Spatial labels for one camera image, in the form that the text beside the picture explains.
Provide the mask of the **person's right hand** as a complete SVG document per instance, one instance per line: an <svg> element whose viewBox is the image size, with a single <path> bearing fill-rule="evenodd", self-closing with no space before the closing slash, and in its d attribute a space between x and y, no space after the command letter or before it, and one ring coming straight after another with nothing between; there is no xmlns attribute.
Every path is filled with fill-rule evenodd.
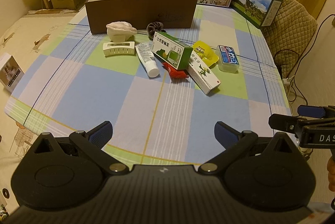
<svg viewBox="0 0 335 224"><path fill-rule="evenodd" d="M333 158L328 160L327 164L329 190L335 192L335 162Z"/></svg>

